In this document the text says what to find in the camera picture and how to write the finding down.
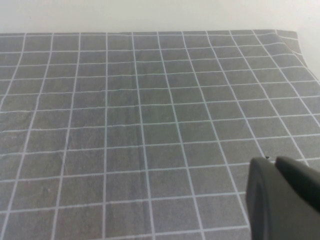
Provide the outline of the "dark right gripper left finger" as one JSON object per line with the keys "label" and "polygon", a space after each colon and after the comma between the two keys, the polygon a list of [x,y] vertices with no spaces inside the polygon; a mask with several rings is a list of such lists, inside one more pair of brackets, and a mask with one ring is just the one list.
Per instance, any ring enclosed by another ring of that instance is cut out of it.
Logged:
{"label": "dark right gripper left finger", "polygon": [[320,238],[320,173],[297,160],[252,158],[246,205],[253,240]]}

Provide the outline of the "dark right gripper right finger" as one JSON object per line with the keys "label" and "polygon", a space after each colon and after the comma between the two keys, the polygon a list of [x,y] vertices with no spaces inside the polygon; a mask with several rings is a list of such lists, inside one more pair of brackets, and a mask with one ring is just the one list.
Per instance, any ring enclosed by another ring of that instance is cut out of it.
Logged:
{"label": "dark right gripper right finger", "polygon": [[274,214],[277,217],[319,217],[320,173],[284,156],[278,156],[274,166]]}

